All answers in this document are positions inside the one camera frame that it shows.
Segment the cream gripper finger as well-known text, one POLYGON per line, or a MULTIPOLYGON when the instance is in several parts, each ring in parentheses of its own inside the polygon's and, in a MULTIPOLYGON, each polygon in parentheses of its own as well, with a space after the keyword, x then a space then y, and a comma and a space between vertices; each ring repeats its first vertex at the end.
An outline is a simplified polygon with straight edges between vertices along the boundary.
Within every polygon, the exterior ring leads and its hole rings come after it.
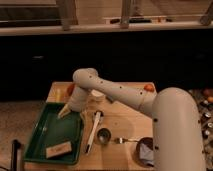
POLYGON ((83 112, 80 113, 80 117, 83 120, 83 122, 85 121, 85 114, 83 112))
POLYGON ((65 115, 69 114, 71 109, 68 104, 66 104, 58 113, 58 118, 63 118, 65 115))

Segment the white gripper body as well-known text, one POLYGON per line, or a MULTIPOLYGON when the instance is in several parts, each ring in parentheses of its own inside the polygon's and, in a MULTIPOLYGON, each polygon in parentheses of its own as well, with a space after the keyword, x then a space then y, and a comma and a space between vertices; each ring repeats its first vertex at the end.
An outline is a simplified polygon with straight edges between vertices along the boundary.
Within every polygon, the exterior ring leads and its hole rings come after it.
POLYGON ((68 100, 68 107, 75 112, 81 112, 85 109, 89 91, 87 89, 75 86, 68 100))

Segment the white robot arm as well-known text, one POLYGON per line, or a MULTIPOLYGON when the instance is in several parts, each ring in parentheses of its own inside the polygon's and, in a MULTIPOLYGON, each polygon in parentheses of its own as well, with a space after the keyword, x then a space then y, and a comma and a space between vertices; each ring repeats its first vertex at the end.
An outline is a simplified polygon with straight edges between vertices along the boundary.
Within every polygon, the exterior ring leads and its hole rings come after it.
POLYGON ((81 112, 91 90, 99 91, 153 120, 153 152, 156 171, 206 171, 199 111, 185 90, 170 87, 160 92, 128 87, 102 79, 94 68, 73 73, 74 90, 59 112, 81 112))

